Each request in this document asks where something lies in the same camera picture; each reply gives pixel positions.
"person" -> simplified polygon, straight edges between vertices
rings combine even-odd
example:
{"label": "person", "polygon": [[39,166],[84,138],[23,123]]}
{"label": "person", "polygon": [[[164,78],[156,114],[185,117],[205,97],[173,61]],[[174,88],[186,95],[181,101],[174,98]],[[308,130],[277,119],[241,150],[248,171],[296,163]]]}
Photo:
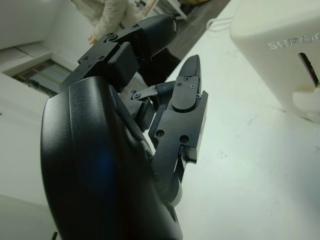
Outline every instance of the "person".
{"label": "person", "polygon": [[[76,8],[89,20],[94,29],[88,37],[95,44],[102,36],[116,33],[145,19],[134,3],[129,0],[72,0]],[[138,73],[148,86],[163,83],[177,67],[180,60],[167,48],[140,67]]]}

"robotic hand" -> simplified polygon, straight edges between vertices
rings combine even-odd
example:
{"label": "robotic hand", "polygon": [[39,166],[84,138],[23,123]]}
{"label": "robotic hand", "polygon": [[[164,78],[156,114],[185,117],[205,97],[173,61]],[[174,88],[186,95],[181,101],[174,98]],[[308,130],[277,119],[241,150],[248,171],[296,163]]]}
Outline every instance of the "robotic hand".
{"label": "robotic hand", "polygon": [[[176,29],[164,14],[106,35],[48,99],[41,168],[62,239],[183,238],[174,207],[186,163],[197,161],[208,100],[199,57],[176,81],[132,91],[124,102],[118,95]],[[149,127],[154,155],[143,135]]]}

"beige jacket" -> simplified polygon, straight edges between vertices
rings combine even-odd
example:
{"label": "beige jacket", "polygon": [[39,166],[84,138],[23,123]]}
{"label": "beige jacket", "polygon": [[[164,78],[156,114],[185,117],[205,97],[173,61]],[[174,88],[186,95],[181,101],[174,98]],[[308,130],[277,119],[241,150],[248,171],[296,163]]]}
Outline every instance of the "beige jacket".
{"label": "beige jacket", "polygon": [[94,26],[92,34],[97,40],[144,19],[143,14],[128,0],[72,0],[72,2]]}

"white cable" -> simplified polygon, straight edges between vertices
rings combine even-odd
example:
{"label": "white cable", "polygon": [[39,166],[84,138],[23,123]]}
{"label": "white cable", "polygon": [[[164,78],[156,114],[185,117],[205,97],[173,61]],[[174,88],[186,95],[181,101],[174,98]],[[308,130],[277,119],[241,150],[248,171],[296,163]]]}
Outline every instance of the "white cable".
{"label": "white cable", "polygon": [[220,31],[223,31],[223,30],[228,29],[228,28],[230,27],[230,25],[231,25],[231,21],[227,21],[227,22],[223,22],[223,23],[214,25],[215,27],[217,27],[217,26],[223,26],[223,25],[227,25],[227,24],[228,24],[227,27],[225,27],[225,28],[220,28],[220,29],[212,29],[212,28],[210,27],[211,24],[213,24],[214,22],[222,22],[222,21],[231,20],[231,19],[233,19],[232,16],[231,16],[231,17],[225,17],[225,18],[211,18],[211,19],[209,19],[209,21],[206,23],[206,26],[205,26],[205,27],[206,27],[207,30],[209,30],[209,31],[211,31],[211,32],[217,33],[217,32],[220,32]]}

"slot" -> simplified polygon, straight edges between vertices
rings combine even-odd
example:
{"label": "slot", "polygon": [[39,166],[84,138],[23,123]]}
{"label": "slot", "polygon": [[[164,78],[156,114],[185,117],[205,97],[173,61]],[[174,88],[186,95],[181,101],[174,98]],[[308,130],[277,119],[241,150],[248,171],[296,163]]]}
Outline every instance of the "slot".
{"label": "slot", "polygon": [[312,67],[311,62],[309,61],[307,55],[303,52],[300,52],[299,54],[300,59],[302,60],[304,66],[306,67],[307,71],[309,72],[315,87],[317,87],[319,85],[319,79],[317,77],[317,74],[314,70],[314,68]]}

